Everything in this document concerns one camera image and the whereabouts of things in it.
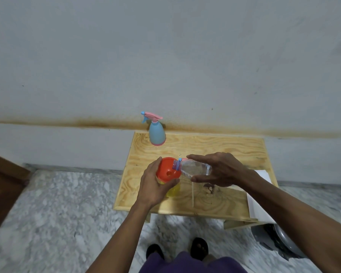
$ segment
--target hand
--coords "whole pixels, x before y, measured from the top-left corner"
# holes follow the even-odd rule
[[[167,192],[179,183],[179,179],[172,179],[165,184],[159,184],[155,177],[162,157],[149,164],[140,180],[140,188],[136,201],[145,204],[149,210],[159,204]]]
[[[254,172],[241,164],[231,153],[217,152],[213,154],[187,155],[187,158],[211,165],[210,175],[195,175],[191,181],[196,183],[210,183],[220,187],[239,185],[249,174]]]

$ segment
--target brown wooden furniture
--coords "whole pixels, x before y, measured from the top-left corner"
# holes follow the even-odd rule
[[[27,184],[31,172],[0,157],[0,225]]]
[[[135,132],[114,210],[130,210],[138,194],[141,175],[159,156],[179,158],[218,151],[232,153],[250,169],[265,169],[272,183],[278,186],[262,138],[167,133],[164,145],[155,147],[150,143],[148,133]],[[225,228],[261,224],[257,219],[250,218],[244,191],[215,187],[211,193],[204,184],[195,183],[195,203],[192,207],[191,182],[182,176],[180,184],[179,195],[164,199],[151,213],[225,219]]]

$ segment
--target foot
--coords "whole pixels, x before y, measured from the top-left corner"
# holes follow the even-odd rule
[[[164,254],[162,249],[160,248],[160,246],[158,244],[152,244],[148,247],[148,249],[146,250],[146,259],[148,259],[148,257],[150,256],[150,254],[152,253],[158,253],[159,256],[164,259]]]
[[[191,257],[202,261],[208,255],[207,242],[202,238],[195,238],[191,246]]]

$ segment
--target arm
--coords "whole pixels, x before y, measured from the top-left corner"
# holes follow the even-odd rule
[[[340,223],[267,182],[230,153],[187,157],[212,166],[211,175],[194,176],[193,182],[243,188],[321,271],[341,272]]]
[[[119,229],[86,271],[87,273],[129,271],[146,216],[151,208],[163,200],[168,190],[179,182],[179,179],[173,179],[164,185],[157,182],[155,174],[161,160],[162,157],[159,157],[144,171],[136,202]]]

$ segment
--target pink spray nozzle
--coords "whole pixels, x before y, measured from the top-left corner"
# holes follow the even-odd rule
[[[143,123],[146,121],[146,119],[152,120],[153,123],[156,123],[158,120],[163,119],[163,117],[150,113],[150,112],[142,111],[141,114],[144,115]]]

